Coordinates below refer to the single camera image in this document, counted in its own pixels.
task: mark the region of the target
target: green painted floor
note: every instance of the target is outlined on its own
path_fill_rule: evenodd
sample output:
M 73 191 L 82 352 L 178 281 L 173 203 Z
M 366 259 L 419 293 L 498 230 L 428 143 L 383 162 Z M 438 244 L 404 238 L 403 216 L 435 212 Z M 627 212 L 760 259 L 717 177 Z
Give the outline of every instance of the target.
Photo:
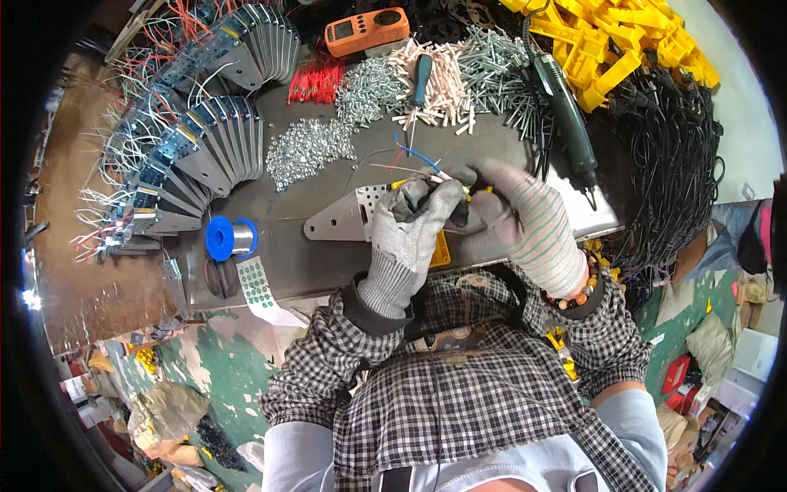
M 242 321 L 232 311 L 210 313 L 204 327 L 192 327 L 159 348 L 164 377 L 186 383 L 209 397 L 209 413 L 237 447 L 253 440 L 264 442 L 268 424 L 260 415 L 257 400 L 268 390 L 268 377 L 276 369 L 244 336 L 236 334 L 227 340 L 211 327 L 228 320 Z M 155 382 L 136 361 L 118 357 L 112 350 L 109 354 L 119 369 L 116 381 L 120 380 L 125 394 L 145 390 Z M 189 440 L 192 446 L 202 448 L 197 432 L 189 434 Z M 262 473 L 250 465 L 248 472 L 237 472 L 221 467 L 203 453 L 201 457 L 205 468 L 218 476 L 229 492 L 244 492 L 253 483 L 262 483 Z
M 694 303 L 684 309 L 672 320 L 654 327 L 659 314 L 662 288 L 654 289 L 653 297 L 637 312 L 634 320 L 640 328 L 642 339 L 653 340 L 664 333 L 664 340 L 653 347 L 650 355 L 648 374 L 645 377 L 645 386 L 658 405 L 666 401 L 670 395 L 661 392 L 667 369 L 672 361 L 686 353 L 685 337 L 705 317 L 708 299 L 711 300 L 711 309 L 721 319 L 724 326 L 731 326 L 735 314 L 735 297 L 732 284 L 737 280 L 738 270 L 729 270 L 724 273 L 718 284 L 714 276 L 708 273 L 694 280 Z
M 664 333 L 664 340 L 654 347 L 646 378 L 648 391 L 654 400 L 666 400 L 661 385 L 667 366 L 685 352 L 685 336 L 705 316 L 708 298 L 716 314 L 725 325 L 732 323 L 735 300 L 731 284 L 737 272 L 727 272 L 719 285 L 713 285 L 713 275 L 696 280 L 694 303 L 671 321 L 653 327 L 661 299 L 657 289 L 651 301 L 643 306 L 636 318 L 643 339 L 651 340 Z M 192 327 L 184 335 L 160 345 L 161 368 L 166 379 L 189 384 L 211 400 L 209 412 L 224 429 L 234 446 L 258 440 L 268 429 L 260 415 L 257 400 L 268 390 L 268 378 L 276 371 L 268 361 L 280 362 L 289 342 L 302 331 L 277 327 L 274 329 L 251 315 L 248 309 L 210 313 L 204 327 Z M 149 388 L 154 379 L 133 359 L 119 357 L 109 351 L 118 369 L 114 378 L 118 390 L 127 396 Z M 196 432 L 191 443 L 202 447 Z M 202 455 L 205 467 L 222 480 L 230 492 L 244 492 L 253 483 L 259 484 L 262 474 L 251 468 L 249 472 L 235 472 L 219 466 Z

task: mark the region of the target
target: light blue shirt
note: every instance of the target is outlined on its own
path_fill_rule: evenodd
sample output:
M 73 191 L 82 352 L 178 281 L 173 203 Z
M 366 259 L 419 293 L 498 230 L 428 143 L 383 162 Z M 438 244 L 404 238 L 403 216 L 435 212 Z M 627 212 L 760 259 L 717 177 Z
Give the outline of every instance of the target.
M 650 394 L 626 390 L 607 398 L 597 408 L 601 421 L 618 437 L 631 457 L 644 469 L 655 490 L 664 492 L 667 481 L 667 444 Z M 436 464 L 416 467 L 414 491 L 431 492 Z M 596 472 L 598 490 L 609 488 L 595 466 L 569 435 L 499 451 L 456 463 L 444 463 L 439 492 L 465 492 L 495 479 L 519 479 L 538 492 L 567 490 L 578 475 Z M 379 487 L 379 477 L 372 489 Z M 287 422 L 265 433 L 263 492 L 329 492 L 334 490 L 333 432 L 306 422 Z

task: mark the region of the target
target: red box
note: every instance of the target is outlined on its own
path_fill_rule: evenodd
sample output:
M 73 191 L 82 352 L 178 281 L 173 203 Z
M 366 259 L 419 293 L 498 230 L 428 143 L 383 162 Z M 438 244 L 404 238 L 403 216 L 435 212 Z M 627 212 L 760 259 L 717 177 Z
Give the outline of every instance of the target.
M 673 409 L 675 412 L 679 412 L 683 406 L 683 402 L 685 401 L 685 396 L 680 393 L 675 393 L 667 399 L 667 406 Z
M 681 409 L 675 410 L 675 412 L 678 412 L 681 415 L 686 415 L 687 413 L 689 413 L 689 410 L 691 409 L 691 405 L 692 403 L 694 403 L 694 397 L 696 396 L 697 391 L 699 391 L 701 387 L 702 387 L 702 383 L 699 383 L 694 388 L 692 388 L 691 391 L 689 391 L 689 393 L 686 395 L 686 398 L 683 400 L 683 405 L 681 405 Z
M 670 364 L 667 369 L 667 377 L 664 378 L 664 385 L 661 386 L 663 393 L 672 393 L 683 384 L 683 378 L 686 377 L 686 372 L 689 370 L 689 362 L 691 357 L 684 353 Z

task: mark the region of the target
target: blue wire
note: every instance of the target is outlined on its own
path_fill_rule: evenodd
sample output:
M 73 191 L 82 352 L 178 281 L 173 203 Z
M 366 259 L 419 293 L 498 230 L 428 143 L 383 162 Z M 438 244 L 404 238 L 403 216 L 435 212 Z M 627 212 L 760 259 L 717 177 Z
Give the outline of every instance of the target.
M 421 159 L 423 159 L 424 162 L 429 164 L 429 166 L 431 166 L 432 169 L 434 169 L 434 171 L 436 173 L 440 172 L 440 168 L 434 162 L 430 161 L 429 159 L 427 159 L 423 155 L 415 152 L 413 149 L 408 149 L 407 147 L 405 147 L 402 144 L 400 144 L 399 143 L 399 135 L 397 135 L 396 130 L 393 131 L 393 136 L 394 136 L 393 138 L 396 140 L 396 144 L 399 146 L 400 149 L 404 150 L 405 152 L 409 152 L 409 153 L 415 155 L 416 157 L 420 157 Z
M 430 161 L 429 159 L 427 159 L 427 158 L 426 158 L 426 157 L 424 157 L 423 155 L 421 155 L 421 154 L 418 154 L 418 153 L 417 153 L 417 152 L 415 152 L 413 149 L 408 149 L 407 147 L 405 147 L 405 146 L 403 146 L 403 145 L 401 145 L 401 144 L 399 145 L 399 148 L 400 148 L 400 149 L 402 149 L 402 150 L 404 150 L 405 152 L 409 152 L 409 153 L 413 154 L 413 155 L 414 155 L 414 156 L 416 156 L 416 157 L 420 157 L 421 159 L 423 159 L 423 161 L 424 161 L 424 162 L 426 162 L 427 164 L 429 164 L 429 165 L 432 167 L 432 169 L 434 169 L 434 171 L 435 171 L 435 172 L 437 172 L 437 173 L 439 173 L 439 172 L 440 172 L 440 168 L 439 168 L 439 167 L 438 167 L 438 166 L 437 166 L 437 165 L 436 165 L 434 162 Z

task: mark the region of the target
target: checkered sleeve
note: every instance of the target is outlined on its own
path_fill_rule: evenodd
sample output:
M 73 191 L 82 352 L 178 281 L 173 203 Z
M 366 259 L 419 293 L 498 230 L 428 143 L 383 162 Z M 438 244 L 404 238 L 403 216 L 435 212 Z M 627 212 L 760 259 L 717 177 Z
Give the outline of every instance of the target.
M 384 335 L 361 330 L 345 316 L 342 293 L 317 308 L 306 336 L 285 352 L 281 371 L 268 381 L 260 410 L 273 427 L 310 422 L 333 428 L 336 408 L 349 401 L 359 370 L 384 362 L 403 338 L 403 328 Z
M 651 344 L 643 342 L 626 310 L 623 291 L 601 269 L 604 296 L 598 306 L 580 320 L 569 320 L 555 311 L 569 333 L 569 349 L 577 365 L 579 393 L 592 400 L 606 387 L 622 381 L 645 382 Z

